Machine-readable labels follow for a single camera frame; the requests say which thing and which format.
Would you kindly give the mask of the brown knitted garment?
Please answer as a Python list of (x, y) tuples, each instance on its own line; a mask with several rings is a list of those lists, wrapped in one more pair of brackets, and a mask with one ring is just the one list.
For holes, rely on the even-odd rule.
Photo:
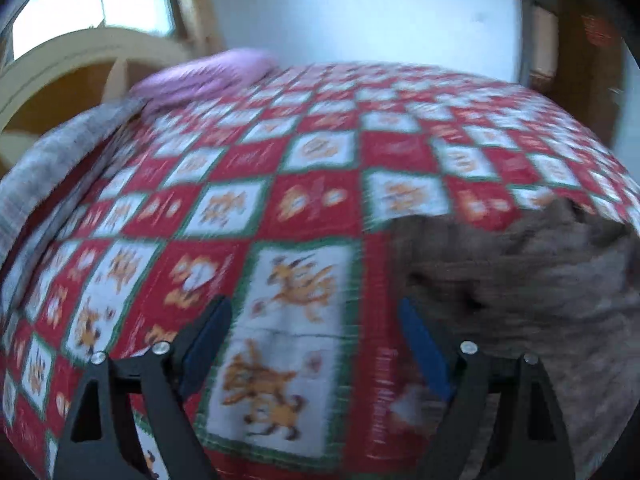
[(535, 353), (590, 477), (639, 400), (639, 237), (557, 198), (501, 231), (450, 216), (386, 228), (393, 291), (494, 356)]

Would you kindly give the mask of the grey striped pillow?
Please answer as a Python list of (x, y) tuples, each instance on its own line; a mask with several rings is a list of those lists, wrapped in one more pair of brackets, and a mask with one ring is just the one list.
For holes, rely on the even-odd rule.
[(26, 234), (29, 217), (70, 173), (129, 119), (142, 99), (126, 98), (85, 110), (42, 136), (1, 179), (1, 260)]

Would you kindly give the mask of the red patchwork bear bedspread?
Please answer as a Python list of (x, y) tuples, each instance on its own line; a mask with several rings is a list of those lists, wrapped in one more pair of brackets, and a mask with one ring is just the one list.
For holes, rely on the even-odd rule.
[(637, 221), (639, 187), (540, 94), (438, 67), (293, 67), (129, 119), (1, 260), (1, 428), (53, 474), (94, 352), (138, 356), (217, 295), (233, 325), (186, 414), (227, 479), (391, 479), (426, 388), (386, 297), (385, 223), (501, 230), (553, 196)]

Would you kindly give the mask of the pink folded blanket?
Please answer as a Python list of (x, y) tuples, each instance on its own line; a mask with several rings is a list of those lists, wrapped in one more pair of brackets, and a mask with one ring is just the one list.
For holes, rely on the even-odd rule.
[(151, 115), (226, 96), (257, 84), (278, 68), (278, 60), (265, 50), (230, 49), (160, 70), (134, 84), (129, 94), (148, 102), (143, 111)]

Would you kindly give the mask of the dark wooden door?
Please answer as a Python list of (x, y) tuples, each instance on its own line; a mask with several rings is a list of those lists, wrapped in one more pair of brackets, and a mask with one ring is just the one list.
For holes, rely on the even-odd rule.
[(520, 84), (610, 148), (624, 96), (623, 38), (597, 0), (522, 0)]

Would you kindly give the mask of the cream wooden headboard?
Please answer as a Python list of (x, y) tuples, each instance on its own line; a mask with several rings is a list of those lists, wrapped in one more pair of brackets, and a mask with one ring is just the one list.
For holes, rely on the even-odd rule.
[(49, 130), (191, 58), (175, 39), (118, 27), (70, 32), (30, 50), (1, 70), (2, 174)]

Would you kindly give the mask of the bright window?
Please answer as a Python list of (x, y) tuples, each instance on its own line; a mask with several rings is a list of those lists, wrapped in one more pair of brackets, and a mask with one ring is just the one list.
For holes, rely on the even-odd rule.
[(99, 27), (170, 36), (176, 20), (169, 0), (27, 0), (10, 26), (9, 59), (69, 32)]

